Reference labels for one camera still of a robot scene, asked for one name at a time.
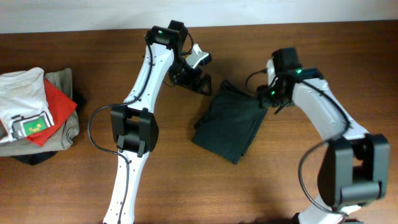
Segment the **dark green t-shirt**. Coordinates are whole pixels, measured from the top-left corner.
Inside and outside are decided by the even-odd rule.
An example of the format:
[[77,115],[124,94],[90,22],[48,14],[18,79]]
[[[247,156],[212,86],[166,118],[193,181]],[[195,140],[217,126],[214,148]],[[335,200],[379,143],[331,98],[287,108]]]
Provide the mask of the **dark green t-shirt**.
[[208,110],[195,124],[193,143],[237,164],[266,114],[257,98],[223,80]]

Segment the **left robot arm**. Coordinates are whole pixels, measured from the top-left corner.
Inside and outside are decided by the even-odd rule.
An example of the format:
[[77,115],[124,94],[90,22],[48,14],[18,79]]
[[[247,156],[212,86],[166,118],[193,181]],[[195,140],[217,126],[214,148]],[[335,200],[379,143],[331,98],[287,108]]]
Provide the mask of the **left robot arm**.
[[184,23],[154,26],[144,39],[146,52],[137,80],[124,102],[111,108],[111,127],[116,143],[118,168],[105,224],[134,223],[134,207],[141,174],[150,152],[155,149],[159,127],[154,115],[155,102],[164,77],[173,85],[209,96],[211,77],[201,70],[211,55],[192,43],[183,46],[191,35]]

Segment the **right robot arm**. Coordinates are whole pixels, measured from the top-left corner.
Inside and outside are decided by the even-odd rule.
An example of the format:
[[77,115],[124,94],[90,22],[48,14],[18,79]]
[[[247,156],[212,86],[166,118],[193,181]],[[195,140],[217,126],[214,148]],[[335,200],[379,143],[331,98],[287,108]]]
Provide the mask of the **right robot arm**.
[[[316,67],[303,67],[295,48],[274,51],[267,61],[268,84],[257,88],[261,108],[279,111],[297,106],[322,141],[311,147],[298,165],[299,184],[311,205],[292,223],[352,223],[349,215],[385,197],[391,147],[382,134],[370,134],[342,107]],[[326,146],[317,177],[319,195],[310,196],[303,165],[316,149]]]

